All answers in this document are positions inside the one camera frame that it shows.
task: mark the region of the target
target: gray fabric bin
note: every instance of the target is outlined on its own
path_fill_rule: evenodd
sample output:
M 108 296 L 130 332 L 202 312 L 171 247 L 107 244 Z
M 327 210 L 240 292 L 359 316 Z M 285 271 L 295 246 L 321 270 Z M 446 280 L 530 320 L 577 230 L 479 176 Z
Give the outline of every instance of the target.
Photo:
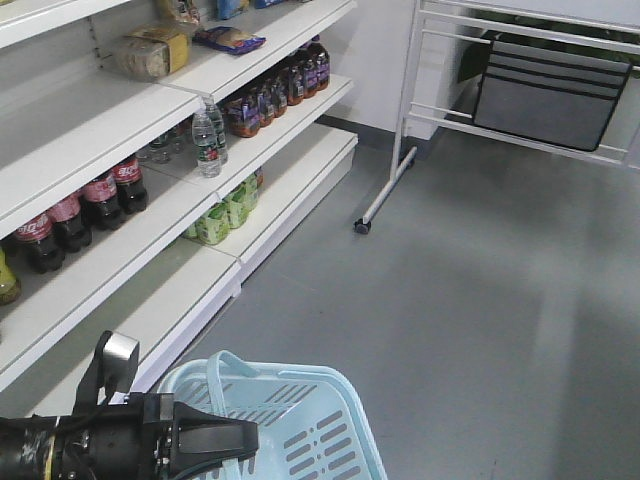
M 494 41 L 473 114 L 477 126 L 594 151 L 632 65 Z

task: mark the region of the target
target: light blue basket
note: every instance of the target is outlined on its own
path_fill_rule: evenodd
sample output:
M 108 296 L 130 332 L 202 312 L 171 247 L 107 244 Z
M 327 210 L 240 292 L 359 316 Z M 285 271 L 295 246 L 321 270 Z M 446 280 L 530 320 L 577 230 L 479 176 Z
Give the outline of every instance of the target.
M 328 367 L 244 362 L 222 351 L 167 374 L 160 392 L 258 424 L 260 449 L 204 480 L 387 480 L 362 403 Z

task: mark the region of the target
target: rack wheel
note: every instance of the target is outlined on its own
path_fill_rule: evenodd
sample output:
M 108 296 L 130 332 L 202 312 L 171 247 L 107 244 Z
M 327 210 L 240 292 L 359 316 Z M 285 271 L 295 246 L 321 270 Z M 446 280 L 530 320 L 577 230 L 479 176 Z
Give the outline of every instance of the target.
M 371 222 L 364 223 L 361 218 L 358 219 L 356 223 L 353 224 L 353 227 L 356 233 L 360 235 L 367 235 L 369 230 L 371 230 Z

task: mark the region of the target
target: shelving unit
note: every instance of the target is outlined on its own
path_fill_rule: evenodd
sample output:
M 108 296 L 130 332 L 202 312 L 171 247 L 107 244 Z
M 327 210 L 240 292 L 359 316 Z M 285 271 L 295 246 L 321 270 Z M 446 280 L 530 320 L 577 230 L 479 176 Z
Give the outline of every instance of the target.
M 0 48 L 129 0 L 21 0 L 0 10 Z
M 216 245 L 238 258 L 244 281 L 351 169 L 357 137 L 311 125 L 265 165 L 258 206 L 247 223 Z
M 312 125 L 264 165 L 265 183 L 247 222 L 215 247 L 178 239 L 0 392 L 1 415 L 60 414 L 105 329 L 141 340 L 133 390 L 145 391 L 191 338 L 239 294 L 242 282 L 351 168 L 354 134 Z M 61 365 L 51 372 L 51 365 Z M 19 404 L 15 398 L 44 399 Z
M 0 238 L 164 133 L 198 106 L 198 97 L 191 93 L 95 72 L 60 85 L 34 103 L 3 110 Z
M 354 0 L 322 0 L 249 10 L 219 24 L 266 37 L 259 50 L 236 57 L 194 45 L 189 65 L 160 83 L 219 102 L 355 7 Z M 215 25 L 212 22 L 206 28 Z
M 96 70 L 59 75 L 60 85 L 47 85 L 43 98 L 5 108 L 0 118 L 5 150 L 0 237 L 192 114 L 199 95 L 221 100 L 354 6 L 353 0 L 323 0 L 250 11 L 229 23 L 269 36 L 267 45 L 251 54 L 232 57 L 196 47 L 190 66 L 162 84 Z M 109 13 L 100 15 L 101 28 L 108 27 Z M 122 13 L 114 9 L 113 16 L 122 19 Z M 115 232 L 94 230 L 94 243 L 68 255 L 58 272 L 39 276 L 15 265 L 24 290 L 15 305 L 0 310 L 0 415 L 36 406 L 14 398 L 44 398 L 38 413 L 70 407 L 69 395 L 93 339 L 105 328 L 141 340 L 135 387 L 149 388 L 349 170 L 356 137 L 312 123 L 351 87 L 349 79 L 332 76 L 328 89 L 290 107 L 256 137 L 228 135 L 229 162 L 214 179 L 200 176 L 192 146 L 169 164 L 145 166 L 150 196 L 145 212 Z M 33 131 L 39 135 L 25 135 Z M 282 149 L 290 152 L 283 153 L 284 160 L 278 153 Z M 236 240 L 218 249 L 179 240 L 163 251 L 263 164 L 274 173 L 271 178 L 267 173 L 261 214 L 252 216 L 243 233 L 234 232 Z M 58 369 L 54 374 L 52 365 Z

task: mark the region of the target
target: blue snack package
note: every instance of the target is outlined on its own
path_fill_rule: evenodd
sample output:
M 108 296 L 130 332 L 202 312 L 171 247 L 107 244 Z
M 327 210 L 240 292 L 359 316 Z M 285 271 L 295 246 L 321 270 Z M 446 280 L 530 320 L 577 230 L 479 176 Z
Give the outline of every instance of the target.
M 282 3 L 284 0 L 256 0 L 255 7 L 256 8 L 267 8 L 271 5 L 277 5 L 278 3 Z
M 249 0 L 218 0 L 218 20 L 229 20 L 249 9 Z
M 242 55 L 260 48 L 267 39 L 233 27 L 215 27 L 197 31 L 193 41 L 231 55 Z

